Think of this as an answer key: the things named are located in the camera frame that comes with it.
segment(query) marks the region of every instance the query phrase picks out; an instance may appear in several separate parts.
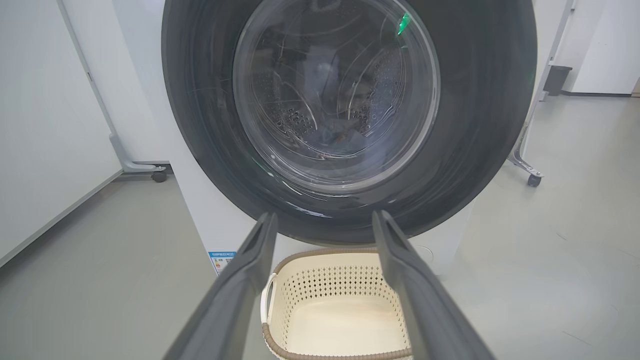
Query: brown basket rim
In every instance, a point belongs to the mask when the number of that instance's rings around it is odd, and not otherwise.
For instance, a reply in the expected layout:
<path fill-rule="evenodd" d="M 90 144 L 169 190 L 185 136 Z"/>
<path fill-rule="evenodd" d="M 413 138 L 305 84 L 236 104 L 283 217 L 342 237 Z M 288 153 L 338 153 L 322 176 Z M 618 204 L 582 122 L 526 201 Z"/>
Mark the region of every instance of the brown basket rim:
<path fill-rule="evenodd" d="M 297 254 L 293 254 L 291 256 L 287 256 L 284 260 L 282 260 L 278 266 L 273 270 L 274 273 L 279 273 L 282 268 L 294 261 L 296 259 L 305 258 L 309 256 L 318 256 L 318 255 L 334 255 L 334 254 L 377 254 L 378 250 L 375 248 L 368 249 L 319 249 L 319 250 L 311 250 L 305 252 L 299 252 Z M 267 343 L 269 348 L 277 355 L 287 360 L 394 360 L 401 359 L 403 357 L 408 357 L 413 354 L 411 348 L 406 348 L 402 350 L 396 350 L 391 352 L 383 352 L 379 354 L 369 354 L 369 355 L 353 355 L 353 356 L 320 356 L 320 355 L 305 355 L 305 354 L 297 354 L 295 352 L 289 352 L 280 347 L 276 343 L 276 341 L 271 336 L 271 330 L 269 329 L 268 323 L 262 324 L 262 335 L 264 335 L 264 341 Z"/>

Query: wall baseboard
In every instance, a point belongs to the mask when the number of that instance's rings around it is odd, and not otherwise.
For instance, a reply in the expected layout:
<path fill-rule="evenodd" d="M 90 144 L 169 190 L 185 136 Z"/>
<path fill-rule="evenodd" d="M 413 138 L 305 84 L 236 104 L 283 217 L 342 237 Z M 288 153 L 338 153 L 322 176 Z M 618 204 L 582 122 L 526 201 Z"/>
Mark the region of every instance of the wall baseboard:
<path fill-rule="evenodd" d="M 7 255 L 5 255 L 2 258 L 0 258 L 0 268 L 2 268 L 2 266 L 7 264 L 7 262 L 9 262 L 9 260 L 11 260 L 18 253 L 20 253 L 20 251 L 23 251 L 31 243 L 33 243 L 35 240 L 37 240 L 39 237 L 41 237 L 41 235 L 43 235 L 49 229 L 51 229 L 60 220 L 64 219 L 65 216 L 71 214 L 71 212 L 73 212 L 77 208 L 81 207 L 88 199 L 93 197 L 96 193 L 98 193 L 100 190 L 102 190 L 105 186 L 107 186 L 109 183 L 111 183 L 113 180 L 115 180 L 118 176 L 120 176 L 120 174 L 122 174 L 122 170 L 119 170 L 118 172 L 116 172 L 115 174 L 110 176 L 102 184 L 98 185 L 96 188 L 94 188 L 88 194 L 86 194 L 85 196 L 81 197 L 78 201 L 73 203 L 73 205 L 69 206 L 67 209 L 62 211 L 60 214 L 58 214 L 58 216 L 54 217 L 53 219 L 51 219 L 51 221 L 46 223 L 43 227 L 39 228 L 39 230 L 36 231 L 34 234 L 32 234 L 29 238 L 27 238 L 22 243 L 20 243 L 18 246 L 13 248 L 13 250 L 9 251 L 9 253 Z"/>
<path fill-rule="evenodd" d="M 591 96 L 591 97 L 631 97 L 631 94 L 600 94 L 596 92 L 568 92 L 560 90 L 565 96 Z"/>

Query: laundry basket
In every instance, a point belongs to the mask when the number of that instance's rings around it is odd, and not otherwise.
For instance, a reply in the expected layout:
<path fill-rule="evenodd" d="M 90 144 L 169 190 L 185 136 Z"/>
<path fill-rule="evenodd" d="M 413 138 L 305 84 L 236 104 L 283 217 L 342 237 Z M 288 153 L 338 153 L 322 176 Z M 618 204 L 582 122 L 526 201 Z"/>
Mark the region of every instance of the laundry basket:
<path fill-rule="evenodd" d="M 262 291 L 269 349 L 285 360 L 411 359 L 397 294 L 375 250 L 317 250 L 284 259 Z"/>

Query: gray base bracket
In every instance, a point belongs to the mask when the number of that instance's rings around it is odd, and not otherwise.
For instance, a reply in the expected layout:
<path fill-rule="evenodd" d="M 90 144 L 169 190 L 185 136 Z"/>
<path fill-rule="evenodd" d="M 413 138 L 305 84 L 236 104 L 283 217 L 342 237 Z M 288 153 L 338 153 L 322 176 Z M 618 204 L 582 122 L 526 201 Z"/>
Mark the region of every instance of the gray base bracket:
<path fill-rule="evenodd" d="M 122 146 L 122 142 L 120 138 L 116 134 L 109 135 L 109 140 L 111 140 L 111 145 L 113 146 L 113 150 L 116 152 L 116 156 L 118 156 L 118 160 L 122 166 L 122 170 L 124 172 L 155 172 L 155 171 L 164 171 L 166 167 L 157 167 L 155 165 L 144 165 L 144 164 L 136 164 L 129 158 L 129 154 Z"/>
<path fill-rule="evenodd" d="M 545 177 L 544 174 L 542 174 L 540 171 L 537 171 L 535 168 L 533 168 L 531 165 L 529 165 L 526 161 L 522 159 L 522 157 L 520 156 L 520 149 L 516 149 L 511 152 L 511 154 L 509 155 L 509 161 L 512 162 L 517 167 L 530 173 L 533 176 Z"/>

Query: white panel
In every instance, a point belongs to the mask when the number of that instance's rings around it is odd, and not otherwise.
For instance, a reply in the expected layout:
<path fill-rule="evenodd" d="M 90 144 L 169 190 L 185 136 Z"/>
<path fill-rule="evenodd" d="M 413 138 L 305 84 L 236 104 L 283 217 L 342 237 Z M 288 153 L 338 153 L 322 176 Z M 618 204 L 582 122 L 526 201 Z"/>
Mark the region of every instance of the white panel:
<path fill-rule="evenodd" d="M 133 161 L 166 163 L 111 0 L 64 0 L 95 84 Z"/>
<path fill-rule="evenodd" d="M 0 49 L 3 258 L 121 168 L 55 1 L 0 2 Z"/>
<path fill-rule="evenodd" d="M 640 1 L 609 0 L 573 92 L 631 94 L 640 77 Z"/>
<path fill-rule="evenodd" d="M 554 61 L 554 65 L 573 68 L 564 82 L 563 90 L 565 91 L 573 91 L 573 84 L 580 72 L 606 2 L 607 0 L 577 0 L 575 10 L 567 20 L 562 42 Z"/>

